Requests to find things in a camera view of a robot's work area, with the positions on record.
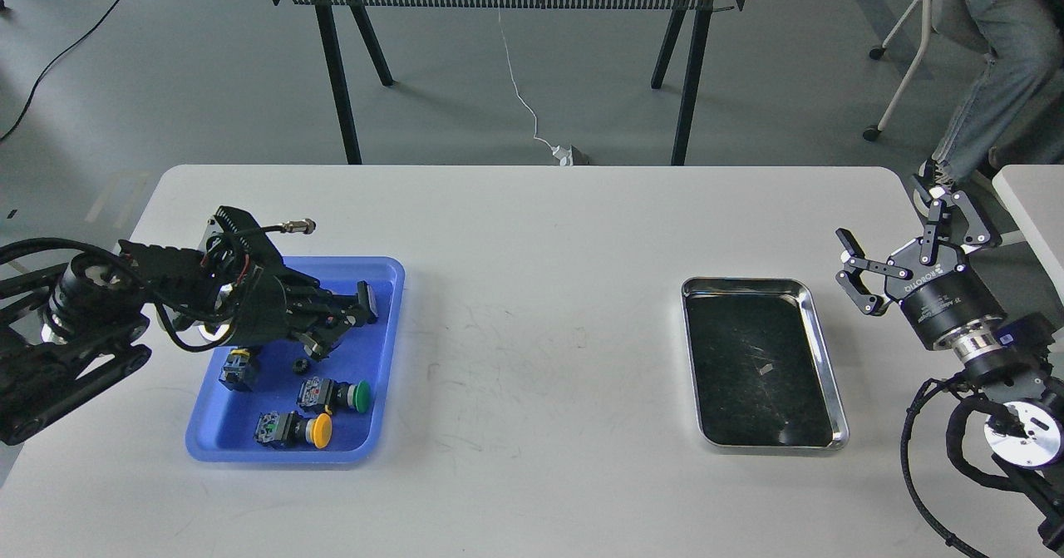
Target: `white chair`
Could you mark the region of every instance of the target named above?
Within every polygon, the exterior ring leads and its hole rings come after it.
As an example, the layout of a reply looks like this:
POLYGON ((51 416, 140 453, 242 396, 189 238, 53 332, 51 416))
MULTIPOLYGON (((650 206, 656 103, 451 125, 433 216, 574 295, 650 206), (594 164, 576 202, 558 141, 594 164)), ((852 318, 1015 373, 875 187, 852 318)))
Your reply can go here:
POLYGON ((891 39, 894 39, 898 31, 901 30, 902 24, 913 15, 916 5, 920 5, 919 48, 916 50, 916 56, 913 59, 912 64, 909 65, 905 76, 901 78, 901 84, 894 92, 894 98, 891 99, 886 111, 883 112, 883 117, 879 119, 878 124, 874 124, 865 129, 863 136, 868 142, 875 142, 885 129, 891 115, 894 114, 894 110, 898 105, 901 93, 905 91, 913 75, 916 73, 916 69, 919 68, 920 62, 924 61, 924 54, 927 53, 928 43, 931 39, 931 32, 937 32, 937 34, 943 35, 945 38, 952 39, 953 43, 961 44, 962 47, 966 47, 978 53, 985 53, 990 49, 986 39, 983 38, 979 28, 976 27, 976 22, 971 20, 971 15, 968 13, 968 7, 964 0, 913 0, 909 4, 909 9, 905 10, 905 13, 902 13, 898 23, 894 24, 890 34, 883 39, 883 43, 868 51, 869 58, 877 59, 878 61, 878 59, 883 56, 883 53, 885 53, 890 46, 891 39))

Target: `black table leg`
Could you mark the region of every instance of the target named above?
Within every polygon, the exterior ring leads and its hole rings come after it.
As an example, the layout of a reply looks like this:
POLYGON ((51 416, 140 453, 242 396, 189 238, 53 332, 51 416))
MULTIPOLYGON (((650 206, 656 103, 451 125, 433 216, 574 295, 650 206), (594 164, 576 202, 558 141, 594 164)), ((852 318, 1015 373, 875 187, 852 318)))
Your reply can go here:
POLYGON ((662 87, 665 80, 665 70, 668 69, 669 59, 672 59, 672 49, 676 48, 676 39, 680 36, 680 27, 683 24, 683 16, 687 10, 672 10, 672 15, 668 17, 668 29, 665 30, 665 40, 662 43, 662 50, 658 53, 658 65, 654 65, 654 76, 650 78, 650 87, 654 91, 662 87))
POLYGON ((711 16, 713 16, 712 5, 695 10, 695 27, 691 33, 691 51, 687 55, 687 75, 683 79, 683 96, 680 98, 680 121, 676 127, 676 143, 672 146, 672 165, 683 165, 687 157, 691 120, 695 116, 698 81, 702 76, 702 60, 705 58, 705 39, 710 32, 711 16))
POLYGON ((362 33, 362 39, 366 43, 366 50, 369 51, 369 59, 373 61, 373 66, 377 68, 377 76, 381 79, 381 84, 395 84, 395 80, 392 80, 392 72, 388 70, 388 64, 384 61, 381 44, 377 42, 373 24, 369 23, 369 14, 366 13, 365 5, 351 5, 351 15, 354 16, 354 22, 359 24, 359 32, 362 33))
POLYGON ((336 117, 339 118, 339 133, 344 138, 344 152, 349 165, 362 165, 359 138, 354 134, 354 116, 351 115, 351 98, 344 76, 344 60, 339 55, 339 40, 336 39, 336 20, 332 5, 315 5, 318 15, 318 30, 321 32, 321 47, 326 51, 326 66, 329 68, 329 83, 336 102, 336 117))

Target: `plastic tray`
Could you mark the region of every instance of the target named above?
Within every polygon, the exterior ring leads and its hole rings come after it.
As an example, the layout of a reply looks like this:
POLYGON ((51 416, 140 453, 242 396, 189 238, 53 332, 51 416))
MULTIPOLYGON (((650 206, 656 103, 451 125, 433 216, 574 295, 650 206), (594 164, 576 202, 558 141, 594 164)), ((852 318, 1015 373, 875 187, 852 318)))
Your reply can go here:
POLYGON ((215 350, 185 431, 185 447, 197 460, 348 463, 362 459, 377 444, 402 297, 402 265, 386 257, 289 257, 285 264, 317 278, 321 288, 336 294, 354 294, 355 283, 365 280, 377 299, 377 323, 351 328, 329 358, 319 363, 312 361, 311 371, 302 376, 292 372, 292 363, 305 356, 300 343, 267 344, 259 355, 261 370, 251 392, 234 392, 218 382, 229 348, 215 350), (333 415, 332 441, 323 449, 313 446, 275 449, 255 442, 252 434, 259 415, 298 411, 296 396, 300 384, 315 375, 350 383, 365 379, 372 391, 371 409, 364 414, 337 411, 333 415))

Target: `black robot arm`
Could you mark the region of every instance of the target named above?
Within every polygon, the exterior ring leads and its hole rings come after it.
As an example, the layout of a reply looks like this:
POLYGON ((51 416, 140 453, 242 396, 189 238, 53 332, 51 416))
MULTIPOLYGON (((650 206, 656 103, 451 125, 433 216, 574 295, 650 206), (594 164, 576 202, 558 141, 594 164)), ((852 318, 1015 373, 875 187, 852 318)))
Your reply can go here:
POLYGON ((1064 382, 1051 376, 1052 327, 1041 314, 1007 323, 1007 314, 968 263, 968 256, 1000 244, 1000 236, 963 192, 931 202, 924 233, 882 263, 869 261, 853 234, 839 229, 843 269, 837 281, 858 309, 872 316, 896 302, 928 350, 952 349, 963 371, 930 380, 909 407, 902 433, 902 471, 920 514, 947 543, 969 556, 982 554, 947 531, 927 511, 909 476, 908 443, 928 399, 950 392, 959 404, 946 431, 947 459, 984 487, 1019 492, 1040 509, 1044 544, 1064 551, 1064 382), (882 295, 862 276, 884 276, 882 295), (964 458, 968 417, 983 413, 983 436, 1004 476, 983 473, 964 458))
POLYGON ((140 368, 151 356, 135 345, 142 314, 156 309, 170 340, 185 350, 303 343, 322 360, 352 327, 377 321, 372 290, 322 290, 289 269, 270 232, 312 233, 310 219, 260 227, 250 213, 220 207, 199 248, 119 242, 113 255, 87 244, 35 239, 0 247, 0 264, 48 250, 80 251, 69 263, 0 281, 0 441, 17 444, 140 368), (16 331, 31 315, 40 342, 16 331), (179 331, 197 327, 205 344, 179 331))

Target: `silver joint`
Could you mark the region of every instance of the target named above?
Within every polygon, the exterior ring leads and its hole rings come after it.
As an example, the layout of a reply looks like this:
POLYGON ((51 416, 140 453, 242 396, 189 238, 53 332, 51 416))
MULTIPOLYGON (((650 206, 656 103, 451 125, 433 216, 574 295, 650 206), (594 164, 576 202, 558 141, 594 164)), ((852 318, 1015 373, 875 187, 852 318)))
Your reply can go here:
POLYGON ((1002 348, 994 334, 994 328, 991 327, 998 321, 999 317, 987 315, 969 322, 940 338, 935 345, 952 348, 957 358, 967 364, 968 361, 1002 348))
POLYGON ((313 234, 318 227, 314 219, 300 219, 297 221, 285 221, 281 224, 281 231, 286 234, 313 234))

